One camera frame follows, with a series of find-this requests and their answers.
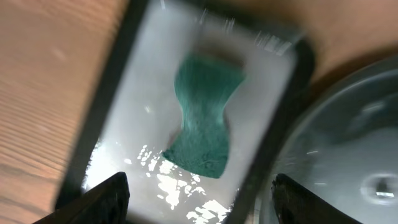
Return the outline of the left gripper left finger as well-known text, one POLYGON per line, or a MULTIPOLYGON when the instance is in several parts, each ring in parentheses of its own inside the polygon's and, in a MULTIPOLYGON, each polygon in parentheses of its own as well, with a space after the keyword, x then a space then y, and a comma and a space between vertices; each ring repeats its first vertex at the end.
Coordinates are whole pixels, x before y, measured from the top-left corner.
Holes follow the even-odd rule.
POLYGON ((127 176, 117 172, 34 224, 125 224, 129 197, 127 176))

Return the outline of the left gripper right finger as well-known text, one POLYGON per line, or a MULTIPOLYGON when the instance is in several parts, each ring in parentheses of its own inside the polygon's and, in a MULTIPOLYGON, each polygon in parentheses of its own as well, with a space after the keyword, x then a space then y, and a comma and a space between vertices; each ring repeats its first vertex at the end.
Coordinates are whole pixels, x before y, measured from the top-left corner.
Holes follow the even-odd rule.
POLYGON ((272 202, 279 223, 360 224, 285 174, 272 182, 272 202))

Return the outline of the green yellow sponge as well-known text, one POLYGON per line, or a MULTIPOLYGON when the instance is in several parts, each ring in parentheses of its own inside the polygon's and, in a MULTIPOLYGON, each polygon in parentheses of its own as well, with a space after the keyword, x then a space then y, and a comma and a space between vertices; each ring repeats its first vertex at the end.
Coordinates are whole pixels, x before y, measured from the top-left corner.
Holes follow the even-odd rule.
POLYGON ((163 157, 193 174, 220 178, 229 155, 224 108, 244 78, 237 65, 203 54, 188 55, 174 81, 182 109, 181 130, 163 157))

